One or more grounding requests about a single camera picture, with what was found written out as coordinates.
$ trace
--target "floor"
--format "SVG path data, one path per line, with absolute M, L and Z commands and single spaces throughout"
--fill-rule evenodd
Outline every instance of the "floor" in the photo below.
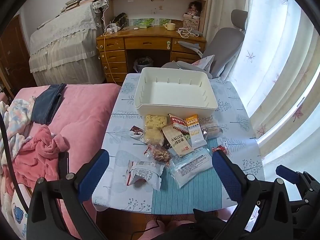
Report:
M 193 221 L 193 215 L 186 215 L 187 220 Z M 167 225 L 172 216 L 159 216 L 159 220 Z M 136 231 L 146 229 L 148 218 L 144 214 L 127 212 L 108 208 L 97 214 L 97 225 L 108 240 L 130 240 L 131 234 Z M 137 240 L 143 233 L 133 235 L 133 240 Z

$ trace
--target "gray office chair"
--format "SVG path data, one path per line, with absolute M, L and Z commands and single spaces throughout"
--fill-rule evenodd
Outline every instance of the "gray office chair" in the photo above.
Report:
M 231 14 L 231 21 L 233 25 L 242 29 L 245 29 L 245 13 L 239 12 L 240 10 L 234 10 Z M 214 55 L 214 60 L 210 69 L 200 69 L 192 64 L 178 61 L 169 62 L 163 65 L 163 68 L 182 68 L 188 70 L 201 71 L 207 74 L 209 79 L 217 78 L 222 73 L 224 66 L 236 55 L 239 51 L 241 44 L 244 40 L 244 34 L 235 28 L 222 28 L 220 29 L 211 43 L 207 46 L 205 51 L 201 53 L 199 44 L 192 44 L 185 41 L 178 41 L 178 43 L 188 49 L 195 51 L 201 58 Z

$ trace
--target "white wall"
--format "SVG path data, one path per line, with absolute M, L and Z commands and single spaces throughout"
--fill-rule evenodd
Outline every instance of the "white wall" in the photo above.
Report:
M 20 8 L 22 29 L 27 46 L 30 36 L 43 22 L 55 18 L 69 0 L 27 0 Z
M 113 0 L 113 10 L 115 16 L 124 12 L 129 19 L 183 20 L 183 14 L 188 11 L 192 1 L 194 0 Z

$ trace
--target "black cable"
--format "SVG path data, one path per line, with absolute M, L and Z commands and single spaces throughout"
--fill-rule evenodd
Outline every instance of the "black cable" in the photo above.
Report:
M 10 148 L 9 148 L 7 130 L 5 128 L 4 120 L 3 120 L 2 116 L 0 118 L 0 130 L 1 130 L 1 134 L 2 134 L 4 152 L 5 152 L 5 157 L 7 158 L 7 164 L 8 164 L 8 169 L 9 169 L 9 173 L 10 173 L 10 176 L 11 176 L 11 180 L 12 180 L 14 188 L 15 188 L 15 190 L 17 192 L 18 198 L 19 198 L 19 200 L 20 200 L 20 202 L 21 202 L 21 204 L 23 206 L 23 209 L 28 214 L 29 208 L 27 206 L 26 201 L 24 200 L 24 198 L 22 196 L 21 190 L 20 190 L 18 182 L 17 182 L 16 175 L 14 174 L 11 155 L 10 155 Z
M 159 227 L 159 224 L 158 224 L 158 221 L 157 221 L 157 220 L 158 220 L 158 218 L 156 219 L 156 223 L 157 223 L 157 226 L 156 226 L 156 227 L 152 227 L 152 228 L 149 228 L 149 229 L 143 230 L 143 231 L 135 231 L 135 232 L 133 232 L 133 233 L 131 234 L 130 240 L 132 240 L 133 235 L 136 234 L 136 233 L 144 233 L 144 232 L 147 232 L 147 231 L 149 231 L 149 230 L 151 230 L 151 229 L 158 228 L 158 227 Z

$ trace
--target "storage box on desk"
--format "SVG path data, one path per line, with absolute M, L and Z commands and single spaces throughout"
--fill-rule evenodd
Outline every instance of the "storage box on desk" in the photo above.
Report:
M 205 73 L 171 68 L 143 68 L 134 105 L 138 113 L 211 116 L 218 103 Z
M 183 27 L 187 28 L 188 30 L 193 29 L 198 31 L 199 23 L 200 23 L 200 20 L 190 19 L 190 18 L 183 19 Z

